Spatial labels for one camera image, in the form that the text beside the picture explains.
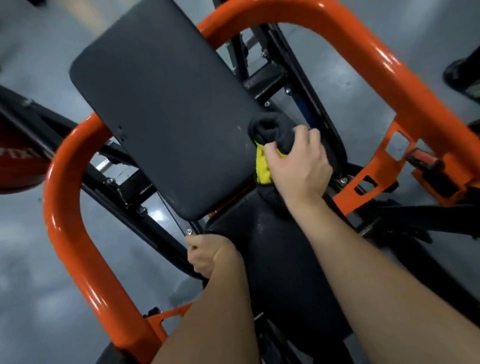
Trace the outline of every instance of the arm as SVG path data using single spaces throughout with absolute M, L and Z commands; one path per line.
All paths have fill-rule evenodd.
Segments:
M 189 261 L 210 278 L 204 292 L 161 347 L 153 364 L 253 364 L 259 353 L 245 265 L 218 235 L 187 236 Z
M 359 237 L 323 202 L 332 170 L 318 130 L 296 129 L 273 180 L 372 363 L 477 363 L 480 329 Z

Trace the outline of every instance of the orange frame plate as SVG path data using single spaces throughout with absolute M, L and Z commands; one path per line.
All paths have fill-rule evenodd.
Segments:
M 396 180 L 405 161 L 385 152 L 395 131 L 419 139 L 438 157 L 452 156 L 472 181 L 480 181 L 480 141 L 355 16 L 334 0 L 229 0 L 203 20 L 198 29 L 213 49 L 246 28 L 264 23 L 293 23 L 324 37 L 367 83 L 397 112 L 371 162 L 335 202 L 347 214 Z M 143 319 L 100 252 L 89 238 L 80 214 L 82 174 L 94 153 L 112 137 L 96 116 L 81 123 L 64 141 L 47 174 L 44 217 L 53 246 L 112 342 L 141 364 L 152 361 L 162 333 Z M 364 176 L 378 187 L 359 196 Z

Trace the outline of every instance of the left hand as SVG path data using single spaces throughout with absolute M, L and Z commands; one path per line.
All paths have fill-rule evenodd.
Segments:
M 235 245 L 224 236 L 214 234 L 187 235 L 188 261 L 195 272 L 210 279 L 218 263 L 242 259 Z

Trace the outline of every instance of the hand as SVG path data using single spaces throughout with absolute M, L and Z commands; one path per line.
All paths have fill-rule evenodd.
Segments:
M 333 170 L 317 129 L 297 126 L 292 151 L 286 158 L 280 158 L 275 142 L 266 144 L 264 151 L 273 182 L 290 212 L 321 201 Z
M 210 279 L 216 265 L 232 259 L 242 260 L 235 245 L 224 236 L 204 234 L 187 235 L 185 242 L 188 249 L 188 261 L 193 265 L 195 272 Z

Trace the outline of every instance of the orange bracket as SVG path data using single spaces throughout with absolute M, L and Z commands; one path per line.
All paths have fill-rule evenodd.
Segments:
M 334 0 L 230 0 L 203 20 L 198 29 L 216 49 L 255 25 L 293 23 L 323 36 L 397 112 L 372 161 L 335 197 L 344 214 L 379 194 L 397 178 L 405 161 L 385 152 L 394 131 L 412 148 L 424 142 L 439 158 L 450 154 L 480 181 L 480 141 L 400 63 L 355 16 Z M 94 153 L 112 136 L 96 116 L 80 124 L 64 141 L 47 174 L 44 217 L 53 246 L 112 342 L 148 364 L 161 336 L 140 312 L 89 238 L 80 214 L 82 174 Z M 369 175 L 378 187 L 359 196 L 354 187 Z

